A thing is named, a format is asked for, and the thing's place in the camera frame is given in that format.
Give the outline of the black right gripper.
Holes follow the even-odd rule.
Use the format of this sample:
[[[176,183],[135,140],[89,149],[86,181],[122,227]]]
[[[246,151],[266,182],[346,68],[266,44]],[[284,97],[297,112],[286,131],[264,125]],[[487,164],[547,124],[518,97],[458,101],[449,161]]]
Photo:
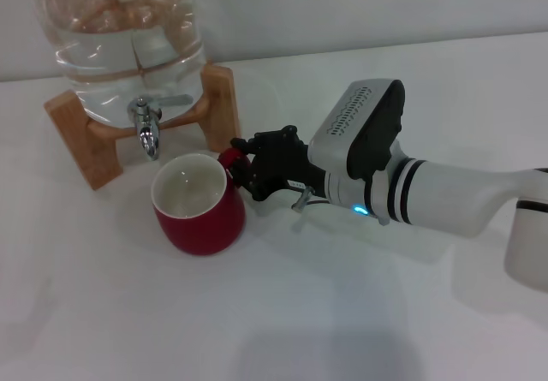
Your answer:
[[[264,201],[273,193],[289,189],[302,192],[311,188],[313,195],[325,195],[326,172],[307,157],[308,146],[300,140],[296,126],[257,133],[246,140],[233,138],[230,145],[244,155],[232,162],[232,180],[237,188],[245,188],[256,201]]]

